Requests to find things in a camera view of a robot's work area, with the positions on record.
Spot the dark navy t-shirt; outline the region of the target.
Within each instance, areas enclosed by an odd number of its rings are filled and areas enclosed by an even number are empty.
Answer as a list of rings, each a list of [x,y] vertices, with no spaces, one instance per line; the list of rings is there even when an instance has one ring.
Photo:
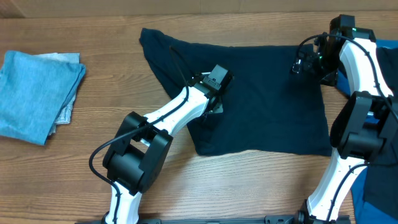
[[[232,72],[222,96],[223,113],[205,114],[187,125],[199,155],[249,149],[331,154],[320,84],[290,73],[296,47],[194,44],[146,28],[139,41],[171,98],[181,92],[184,80],[216,65]]]

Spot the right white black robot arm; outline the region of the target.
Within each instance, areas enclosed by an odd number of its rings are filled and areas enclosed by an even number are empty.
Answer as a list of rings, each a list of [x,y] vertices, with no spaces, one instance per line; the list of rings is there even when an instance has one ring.
[[[355,183],[365,177],[358,207],[361,220],[385,223],[397,216],[397,97],[386,83],[378,47],[369,29],[343,28],[312,36],[315,53],[298,50],[294,74],[331,85],[343,67],[349,99],[330,132],[331,159],[315,189],[295,214],[281,223],[349,223],[339,210]]]

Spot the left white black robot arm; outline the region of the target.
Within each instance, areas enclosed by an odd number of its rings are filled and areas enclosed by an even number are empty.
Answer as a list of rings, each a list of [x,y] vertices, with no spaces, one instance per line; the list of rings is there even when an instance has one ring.
[[[109,212],[102,223],[137,223],[142,194],[159,175],[174,136],[191,120],[213,111],[229,81],[201,77],[157,111],[129,113],[103,159],[112,185]]]

